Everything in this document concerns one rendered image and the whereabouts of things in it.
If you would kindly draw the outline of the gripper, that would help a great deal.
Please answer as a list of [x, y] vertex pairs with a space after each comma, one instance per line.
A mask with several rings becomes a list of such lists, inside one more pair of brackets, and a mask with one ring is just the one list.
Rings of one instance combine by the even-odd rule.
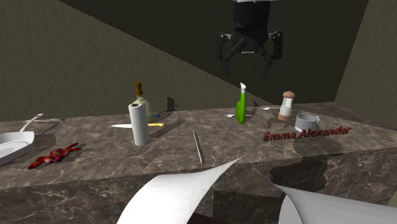
[[[230, 59], [241, 52], [247, 44], [254, 47], [254, 52], [264, 58], [262, 77], [266, 78], [269, 68], [275, 60], [282, 58], [283, 34], [281, 31], [268, 33], [268, 19], [270, 14], [270, 1], [236, 2], [233, 11], [233, 25], [235, 34], [219, 33], [216, 59], [225, 69], [225, 76], [229, 75]], [[268, 53], [264, 44], [270, 39], [274, 43], [272, 53]], [[231, 42], [232, 48], [224, 53], [224, 44]]]

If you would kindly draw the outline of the green spray bottle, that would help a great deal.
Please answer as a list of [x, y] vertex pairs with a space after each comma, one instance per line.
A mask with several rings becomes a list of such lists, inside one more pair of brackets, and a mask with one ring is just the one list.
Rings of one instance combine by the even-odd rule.
[[240, 100], [236, 104], [235, 117], [240, 124], [246, 119], [246, 85], [240, 83]]

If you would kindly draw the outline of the white brown pepper grinder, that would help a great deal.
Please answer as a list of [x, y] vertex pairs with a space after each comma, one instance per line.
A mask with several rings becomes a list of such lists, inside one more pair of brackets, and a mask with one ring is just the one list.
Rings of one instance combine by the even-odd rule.
[[283, 101], [279, 110], [278, 119], [281, 121], [287, 121], [291, 115], [291, 108], [295, 94], [292, 91], [283, 93]]

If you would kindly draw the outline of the grey white mug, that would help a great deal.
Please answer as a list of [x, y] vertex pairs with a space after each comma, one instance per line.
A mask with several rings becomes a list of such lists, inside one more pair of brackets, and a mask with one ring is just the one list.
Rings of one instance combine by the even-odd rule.
[[317, 130], [317, 125], [320, 118], [318, 116], [310, 115], [307, 113], [299, 113], [295, 120], [295, 130], [302, 132], [303, 130], [308, 131]]

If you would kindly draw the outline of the red raised lettering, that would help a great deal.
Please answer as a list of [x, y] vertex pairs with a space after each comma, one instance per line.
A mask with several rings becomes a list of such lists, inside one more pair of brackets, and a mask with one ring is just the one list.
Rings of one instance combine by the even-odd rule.
[[278, 141], [278, 140], [287, 140], [287, 139], [301, 139], [307, 137], [323, 137], [323, 136], [338, 136], [338, 135], [346, 135], [350, 133], [352, 130], [351, 127], [343, 127], [340, 126], [336, 129], [307, 129], [302, 130], [301, 132], [284, 132], [280, 134], [266, 132], [264, 134], [264, 141]]

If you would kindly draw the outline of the thin grey stick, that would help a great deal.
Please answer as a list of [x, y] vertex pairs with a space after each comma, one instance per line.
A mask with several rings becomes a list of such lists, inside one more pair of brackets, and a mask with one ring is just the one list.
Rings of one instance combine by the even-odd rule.
[[195, 144], [196, 144], [196, 147], [197, 147], [197, 152], [198, 152], [198, 157], [199, 157], [200, 163], [203, 164], [204, 163], [204, 159], [203, 159], [203, 155], [202, 155], [202, 150], [200, 148], [199, 139], [198, 139], [197, 133], [195, 131], [193, 131], [193, 136], [194, 136], [194, 139], [195, 139]]

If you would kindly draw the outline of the glass bottle with cork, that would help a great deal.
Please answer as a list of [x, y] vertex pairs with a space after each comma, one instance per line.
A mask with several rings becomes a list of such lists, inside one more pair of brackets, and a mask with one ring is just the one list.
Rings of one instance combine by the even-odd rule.
[[141, 104], [145, 105], [148, 122], [151, 123], [152, 119], [153, 119], [151, 104], [147, 100], [147, 98], [144, 96], [143, 89], [142, 89], [142, 83], [140, 81], [135, 82], [135, 87], [136, 87], [136, 100], [134, 101], [134, 103], [141, 103]]

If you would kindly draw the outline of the white paper towel roll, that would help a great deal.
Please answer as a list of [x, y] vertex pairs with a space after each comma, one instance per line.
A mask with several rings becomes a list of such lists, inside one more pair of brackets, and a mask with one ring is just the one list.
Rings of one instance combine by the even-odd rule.
[[129, 104], [129, 115], [134, 143], [137, 146], [143, 146], [150, 140], [146, 105], [139, 102]]

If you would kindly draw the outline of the white curved sheet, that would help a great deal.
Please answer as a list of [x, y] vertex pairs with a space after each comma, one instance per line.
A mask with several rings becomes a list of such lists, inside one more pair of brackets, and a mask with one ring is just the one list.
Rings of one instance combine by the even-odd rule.
[[278, 224], [397, 224], [397, 208], [278, 186]]
[[131, 198], [116, 224], [187, 224], [205, 194], [234, 163], [156, 176]]

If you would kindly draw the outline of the red purple toy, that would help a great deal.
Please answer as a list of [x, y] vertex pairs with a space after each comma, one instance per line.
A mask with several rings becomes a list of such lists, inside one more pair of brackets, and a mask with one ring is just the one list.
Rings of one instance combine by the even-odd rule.
[[38, 157], [27, 169], [34, 169], [43, 163], [51, 164], [61, 162], [64, 158], [68, 157], [71, 152], [80, 150], [81, 148], [78, 147], [78, 145], [79, 143], [73, 143], [65, 148], [52, 150], [48, 156]]

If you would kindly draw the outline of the white ladle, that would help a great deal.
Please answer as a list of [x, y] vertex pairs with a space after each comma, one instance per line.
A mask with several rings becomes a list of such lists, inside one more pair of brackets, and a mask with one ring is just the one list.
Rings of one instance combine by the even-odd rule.
[[28, 120], [25, 125], [20, 129], [19, 132], [23, 132], [33, 121], [37, 120], [38, 118], [40, 118], [41, 116], [43, 116], [44, 113], [39, 113], [37, 114], [35, 117], [31, 118], [30, 120]]

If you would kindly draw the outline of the white dish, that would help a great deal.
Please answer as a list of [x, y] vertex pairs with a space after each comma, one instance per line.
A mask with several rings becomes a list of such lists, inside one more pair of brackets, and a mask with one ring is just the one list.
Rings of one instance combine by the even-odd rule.
[[33, 131], [0, 134], [0, 165], [30, 152], [33, 148], [34, 138]]

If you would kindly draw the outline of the yellow handled knife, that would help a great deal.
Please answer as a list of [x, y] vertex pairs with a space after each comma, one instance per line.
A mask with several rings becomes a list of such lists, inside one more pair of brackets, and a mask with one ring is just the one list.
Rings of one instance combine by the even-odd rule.
[[[117, 127], [117, 128], [123, 128], [123, 129], [132, 129], [132, 124], [126, 123], [126, 124], [116, 124], [116, 125], [111, 125], [112, 127]], [[165, 126], [164, 123], [148, 123], [149, 127], [163, 127]]]

